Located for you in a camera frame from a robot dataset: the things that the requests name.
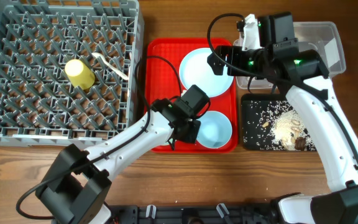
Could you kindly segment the light blue bowl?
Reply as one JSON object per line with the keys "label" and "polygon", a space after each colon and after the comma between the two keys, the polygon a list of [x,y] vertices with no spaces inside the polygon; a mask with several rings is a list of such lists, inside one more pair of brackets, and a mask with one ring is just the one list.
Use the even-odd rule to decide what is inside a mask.
{"label": "light blue bowl", "polygon": [[225,146],[232,136],[232,125],[227,116],[218,111],[207,111],[198,121],[201,122],[197,142],[210,149]]}

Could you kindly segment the white plastic fork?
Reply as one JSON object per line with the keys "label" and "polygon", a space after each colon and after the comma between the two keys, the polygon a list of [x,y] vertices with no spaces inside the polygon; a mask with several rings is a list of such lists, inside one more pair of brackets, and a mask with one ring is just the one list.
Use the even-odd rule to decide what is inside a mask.
{"label": "white plastic fork", "polygon": [[108,68],[110,68],[112,71],[114,71],[117,75],[119,75],[123,80],[128,81],[129,77],[123,73],[122,71],[120,71],[119,69],[117,69],[116,67],[114,67],[113,65],[111,65],[109,62],[107,62],[106,58],[104,55],[102,55],[101,53],[97,53],[97,52],[92,52],[91,55],[95,58],[95,59],[101,59],[102,63],[104,63]]}

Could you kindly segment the yellow plastic cup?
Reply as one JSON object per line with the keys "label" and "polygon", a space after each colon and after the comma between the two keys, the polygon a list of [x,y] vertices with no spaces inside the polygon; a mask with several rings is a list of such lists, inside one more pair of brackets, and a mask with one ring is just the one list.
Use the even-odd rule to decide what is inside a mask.
{"label": "yellow plastic cup", "polygon": [[81,60],[69,60],[64,71],[70,83],[82,90],[91,88],[95,82],[94,73]]}

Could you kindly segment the green bowl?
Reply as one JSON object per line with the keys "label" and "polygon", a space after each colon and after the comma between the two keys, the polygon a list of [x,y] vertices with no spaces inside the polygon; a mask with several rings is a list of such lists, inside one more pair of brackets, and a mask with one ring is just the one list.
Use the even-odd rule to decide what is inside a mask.
{"label": "green bowl", "polygon": [[163,143],[161,146],[169,146],[169,145],[171,145],[171,142],[167,141],[167,142]]}

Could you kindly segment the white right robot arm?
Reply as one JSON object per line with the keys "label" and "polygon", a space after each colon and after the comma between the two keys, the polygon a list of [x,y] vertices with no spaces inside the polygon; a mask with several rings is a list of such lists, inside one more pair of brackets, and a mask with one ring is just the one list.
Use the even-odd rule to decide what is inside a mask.
{"label": "white right robot arm", "polygon": [[358,223],[358,138],[343,113],[320,54],[300,51],[289,12],[250,21],[237,29],[255,33],[254,47],[217,46],[207,61],[214,74],[265,79],[300,115],[323,163],[330,193],[284,195],[272,201],[272,223]]}

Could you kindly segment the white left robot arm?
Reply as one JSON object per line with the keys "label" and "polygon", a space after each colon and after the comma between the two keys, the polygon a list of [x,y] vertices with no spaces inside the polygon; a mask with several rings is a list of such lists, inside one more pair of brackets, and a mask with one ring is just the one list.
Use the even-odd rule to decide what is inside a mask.
{"label": "white left robot arm", "polygon": [[168,141],[194,143],[201,124],[197,115],[208,103],[206,93],[192,85],[175,101],[155,100],[142,119],[105,142],[65,147],[35,196],[58,223],[107,223],[111,211],[104,201],[118,174]]}

